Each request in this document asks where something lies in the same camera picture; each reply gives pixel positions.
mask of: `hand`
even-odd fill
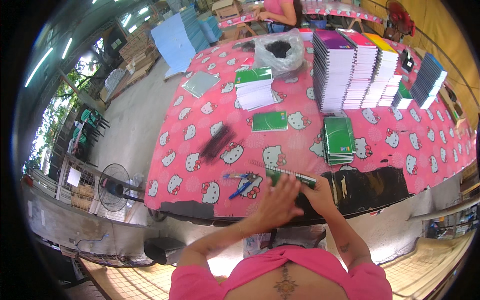
[[[333,202],[328,179],[312,173],[303,172],[303,174],[317,179],[317,183],[315,184],[315,188],[313,190],[305,183],[302,183],[300,188],[300,191],[307,196],[308,201],[310,201],[313,209],[323,217],[338,212],[335,203]]]
[[[257,8],[256,10],[253,11],[253,17],[255,20],[258,20],[258,15],[260,14],[260,9]]]
[[[270,13],[269,12],[261,12],[258,14],[258,18],[262,21],[265,21],[265,19],[270,18]]]
[[[254,223],[256,233],[280,227],[293,217],[303,215],[303,210],[295,206],[300,181],[294,175],[282,174],[275,187],[272,179],[267,178],[264,190],[266,193],[257,211],[247,218]]]

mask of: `blue cable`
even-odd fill
[[[101,241],[101,240],[103,240],[104,237],[107,237],[107,236],[108,236],[108,233],[107,233],[107,234],[104,234],[103,237],[102,237],[101,239],[99,239],[99,240],[87,240],[87,239],[82,239],[82,240],[79,240],[79,241],[75,244],[75,246],[77,247],[78,251],[81,251],[80,248],[78,248],[78,244],[79,244],[81,241],[83,241],[83,240],[87,240],[87,241]]]

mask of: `bracelet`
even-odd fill
[[[244,239],[245,239],[245,236],[243,235],[243,231],[241,230],[240,224],[237,223],[237,225],[238,225],[239,230],[240,230],[241,238],[242,238],[242,240],[244,240]]]

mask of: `woman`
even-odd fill
[[[268,33],[286,32],[300,27],[302,5],[300,0],[265,0],[262,9],[255,10],[257,20],[268,22]]]
[[[252,216],[205,236],[186,247],[172,274],[170,300],[176,299],[391,299],[385,272],[376,266],[365,242],[339,213],[328,180],[312,190],[293,175],[282,175]],[[284,245],[242,260],[220,285],[207,260],[252,234],[277,228],[303,211],[294,201],[301,191],[328,223],[348,273],[333,254],[322,249]]]

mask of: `purple notebook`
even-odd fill
[[[352,45],[335,30],[315,30],[315,34],[319,37],[328,49],[352,49]]]

